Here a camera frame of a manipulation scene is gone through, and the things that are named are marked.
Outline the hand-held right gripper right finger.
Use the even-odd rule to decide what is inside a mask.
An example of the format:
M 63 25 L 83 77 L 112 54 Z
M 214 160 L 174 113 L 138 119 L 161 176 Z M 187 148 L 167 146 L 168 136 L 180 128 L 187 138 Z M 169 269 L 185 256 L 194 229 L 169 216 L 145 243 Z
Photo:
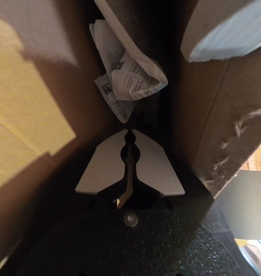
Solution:
M 159 191 L 164 196 L 180 196 L 185 190 L 178 179 L 163 147 L 136 129 L 135 145 L 139 150 L 136 163 L 138 180 Z

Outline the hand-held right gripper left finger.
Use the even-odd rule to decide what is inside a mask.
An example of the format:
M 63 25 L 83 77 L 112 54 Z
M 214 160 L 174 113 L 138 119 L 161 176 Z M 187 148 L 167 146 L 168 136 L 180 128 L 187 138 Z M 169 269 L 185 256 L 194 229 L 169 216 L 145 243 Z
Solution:
M 101 142 L 95 149 L 75 191 L 96 194 L 123 179 L 125 163 L 121 151 L 126 145 L 124 129 Z

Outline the brown cardboard box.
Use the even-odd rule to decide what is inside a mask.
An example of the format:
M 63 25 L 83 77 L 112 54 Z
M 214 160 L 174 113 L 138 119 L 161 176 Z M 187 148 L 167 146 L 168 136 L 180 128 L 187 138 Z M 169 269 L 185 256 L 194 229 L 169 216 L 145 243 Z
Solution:
M 213 197 L 261 143 L 261 47 L 244 57 L 188 63 L 179 50 L 196 1 L 123 1 L 149 6 L 142 26 L 163 32 L 157 46 L 171 84 L 157 129 L 136 123 L 165 148 L 184 196 L 115 209 L 73 191 L 96 144 L 119 129 L 93 77 L 103 68 L 85 23 L 93 1 L 0 1 L 0 19 L 22 39 L 77 137 L 56 157 L 43 154 L 0 188 L 0 275 L 257 275 L 242 257 Z

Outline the crumpled white paper bag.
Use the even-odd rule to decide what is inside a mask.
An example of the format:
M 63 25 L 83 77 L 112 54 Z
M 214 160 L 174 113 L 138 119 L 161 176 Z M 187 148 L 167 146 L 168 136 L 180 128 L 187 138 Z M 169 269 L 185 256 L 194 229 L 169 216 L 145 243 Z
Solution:
M 156 17 L 150 1 L 94 1 L 125 48 L 120 70 L 111 73 L 120 101 L 140 101 L 168 85 L 160 63 L 162 54 L 154 30 Z
M 115 116 L 125 124 L 135 109 L 135 102 L 118 100 L 113 90 L 111 76 L 113 70 L 122 68 L 124 62 L 121 59 L 125 54 L 125 48 L 106 20 L 96 20 L 89 25 L 89 28 L 106 70 L 106 73 L 94 82 Z

